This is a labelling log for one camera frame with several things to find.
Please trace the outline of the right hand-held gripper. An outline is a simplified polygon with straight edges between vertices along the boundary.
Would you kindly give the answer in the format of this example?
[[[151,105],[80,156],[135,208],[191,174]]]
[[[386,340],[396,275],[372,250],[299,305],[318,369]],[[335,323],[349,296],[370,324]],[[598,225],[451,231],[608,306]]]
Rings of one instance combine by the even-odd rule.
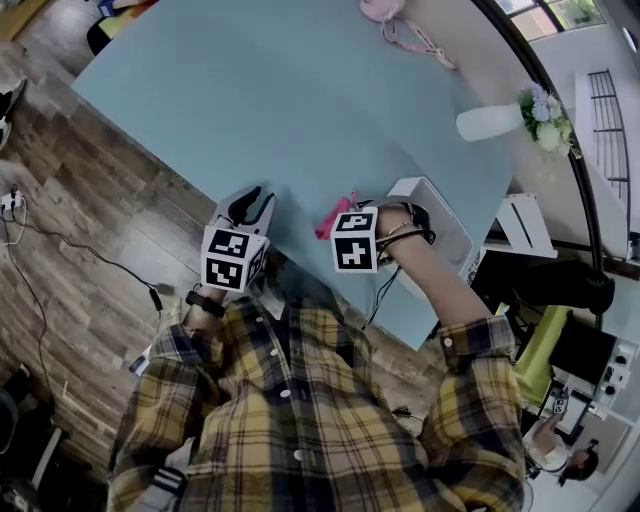
[[[334,222],[330,242],[337,273],[376,273],[376,225],[378,209],[340,213]]]

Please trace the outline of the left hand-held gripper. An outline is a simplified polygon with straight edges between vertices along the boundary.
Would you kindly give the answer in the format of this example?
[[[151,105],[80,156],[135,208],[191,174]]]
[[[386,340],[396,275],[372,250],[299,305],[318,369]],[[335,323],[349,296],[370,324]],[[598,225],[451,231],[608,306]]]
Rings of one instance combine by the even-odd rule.
[[[256,217],[247,226],[240,225],[261,191],[261,186],[245,187],[218,203],[214,223],[206,226],[202,242],[202,285],[242,293],[262,272],[276,196],[270,193]]]

